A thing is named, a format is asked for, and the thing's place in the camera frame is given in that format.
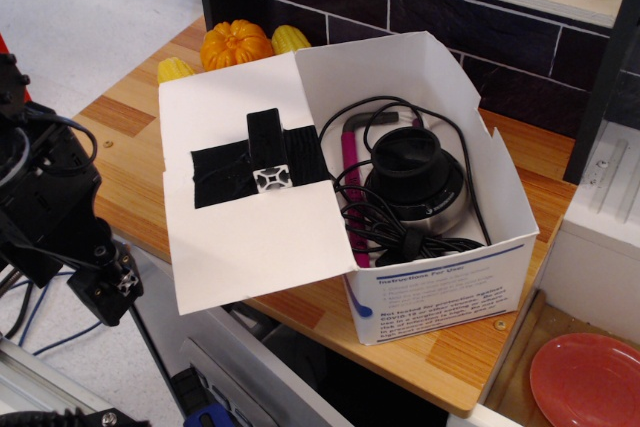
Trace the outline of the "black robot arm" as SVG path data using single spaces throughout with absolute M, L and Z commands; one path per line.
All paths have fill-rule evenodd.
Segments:
M 129 248 L 94 212 L 101 176 L 86 128 L 29 100 L 28 76 L 1 56 L 1 265 L 44 287 L 64 266 L 69 287 L 106 326 L 142 296 Z

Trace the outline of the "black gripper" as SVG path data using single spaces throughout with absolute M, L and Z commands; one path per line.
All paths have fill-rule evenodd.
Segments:
M 76 271 L 67 285 L 104 325 L 118 326 L 144 294 L 126 249 L 96 216 L 99 177 L 14 177 L 1 181 L 1 267 L 38 285 L 62 265 Z

